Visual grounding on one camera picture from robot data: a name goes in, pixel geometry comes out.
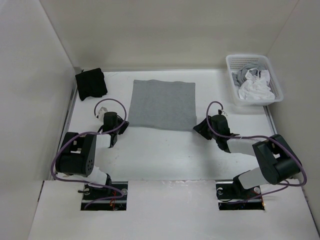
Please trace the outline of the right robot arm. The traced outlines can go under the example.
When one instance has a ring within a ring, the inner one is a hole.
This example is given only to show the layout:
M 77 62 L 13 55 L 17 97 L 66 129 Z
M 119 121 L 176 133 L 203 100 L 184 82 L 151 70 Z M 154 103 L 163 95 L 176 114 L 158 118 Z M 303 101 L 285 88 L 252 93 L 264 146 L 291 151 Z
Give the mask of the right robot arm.
M 226 153 L 240 153 L 256 158 L 258 167 L 233 178 L 232 192 L 245 197 L 250 189 L 259 185 L 281 184 L 300 173 L 302 164 L 285 139 L 275 134 L 271 137 L 245 137 L 230 131 L 227 118 L 222 114 L 207 116 L 193 130 L 207 140 L 215 140 L 218 148 Z

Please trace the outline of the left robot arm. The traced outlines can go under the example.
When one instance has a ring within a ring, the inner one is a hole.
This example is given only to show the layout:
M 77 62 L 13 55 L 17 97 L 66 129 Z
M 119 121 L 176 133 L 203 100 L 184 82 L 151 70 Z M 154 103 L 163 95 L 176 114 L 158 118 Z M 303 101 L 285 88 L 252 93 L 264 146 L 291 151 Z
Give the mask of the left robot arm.
M 108 199 L 112 195 L 112 180 L 109 174 L 101 171 L 95 165 L 97 136 L 106 137 L 105 146 L 111 149 L 129 126 L 129 122 L 116 112 L 103 114 L 103 124 L 98 132 L 80 135 L 77 132 L 67 132 L 62 146 L 64 149 L 56 158 L 54 169 L 57 173 L 67 176 L 62 182 L 84 183 L 95 188 L 100 199 Z

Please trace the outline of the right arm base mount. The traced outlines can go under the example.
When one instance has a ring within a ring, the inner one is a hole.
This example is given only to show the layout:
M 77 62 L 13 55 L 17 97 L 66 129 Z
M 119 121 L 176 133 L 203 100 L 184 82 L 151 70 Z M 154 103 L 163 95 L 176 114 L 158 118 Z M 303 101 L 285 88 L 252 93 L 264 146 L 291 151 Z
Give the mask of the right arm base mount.
M 239 192 L 236 191 L 233 181 L 218 181 L 215 186 L 220 211 L 265 210 L 261 196 L 251 199 L 262 193 L 260 186 L 241 189 Z

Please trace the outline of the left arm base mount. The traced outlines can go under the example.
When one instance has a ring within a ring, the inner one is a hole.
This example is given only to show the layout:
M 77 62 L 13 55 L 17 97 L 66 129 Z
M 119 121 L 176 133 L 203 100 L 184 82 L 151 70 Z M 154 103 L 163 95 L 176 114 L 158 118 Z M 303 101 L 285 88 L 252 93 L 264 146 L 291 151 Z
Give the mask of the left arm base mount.
M 128 198 L 128 182 L 112 182 L 112 187 L 123 191 L 124 196 L 118 191 L 108 188 L 93 187 L 84 185 L 82 194 L 81 211 L 126 211 Z

